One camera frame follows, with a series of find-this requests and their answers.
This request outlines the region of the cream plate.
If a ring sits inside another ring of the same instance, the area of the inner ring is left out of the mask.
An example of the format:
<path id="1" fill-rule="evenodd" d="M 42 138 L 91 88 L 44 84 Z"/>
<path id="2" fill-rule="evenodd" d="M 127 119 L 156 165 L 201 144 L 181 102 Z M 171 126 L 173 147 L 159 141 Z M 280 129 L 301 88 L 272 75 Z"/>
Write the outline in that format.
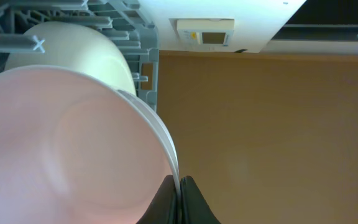
<path id="1" fill-rule="evenodd" d="M 136 94 L 132 73 L 121 51 L 102 33 L 76 24 L 44 22 L 25 32 L 43 40 L 42 54 L 9 54 L 5 70 L 52 65 L 87 74 L 107 86 Z"/>

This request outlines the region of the pink bowl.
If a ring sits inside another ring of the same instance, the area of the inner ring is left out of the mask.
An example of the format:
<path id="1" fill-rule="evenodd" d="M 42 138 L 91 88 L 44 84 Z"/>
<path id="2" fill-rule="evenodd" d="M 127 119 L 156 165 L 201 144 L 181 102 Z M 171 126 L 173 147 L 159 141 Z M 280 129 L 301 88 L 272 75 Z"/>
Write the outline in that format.
<path id="1" fill-rule="evenodd" d="M 135 223 L 172 175 L 118 91 L 57 67 L 0 73 L 0 223 Z"/>

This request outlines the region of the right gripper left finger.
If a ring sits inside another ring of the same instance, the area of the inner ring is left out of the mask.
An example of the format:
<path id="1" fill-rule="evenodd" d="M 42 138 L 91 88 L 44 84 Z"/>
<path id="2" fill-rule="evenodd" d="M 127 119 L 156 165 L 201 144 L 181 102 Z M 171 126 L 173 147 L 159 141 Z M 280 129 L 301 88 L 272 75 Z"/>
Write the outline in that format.
<path id="1" fill-rule="evenodd" d="M 137 224 L 176 224 L 177 193 L 172 175 L 167 175 Z"/>

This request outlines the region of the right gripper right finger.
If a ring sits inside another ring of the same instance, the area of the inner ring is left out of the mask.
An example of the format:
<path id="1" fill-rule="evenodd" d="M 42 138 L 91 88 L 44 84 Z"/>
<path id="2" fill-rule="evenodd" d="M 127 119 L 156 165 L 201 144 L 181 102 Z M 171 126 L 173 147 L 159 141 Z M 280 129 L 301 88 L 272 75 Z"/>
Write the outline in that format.
<path id="1" fill-rule="evenodd" d="M 180 190 L 182 224 L 221 224 L 192 176 L 188 175 L 181 179 Z"/>

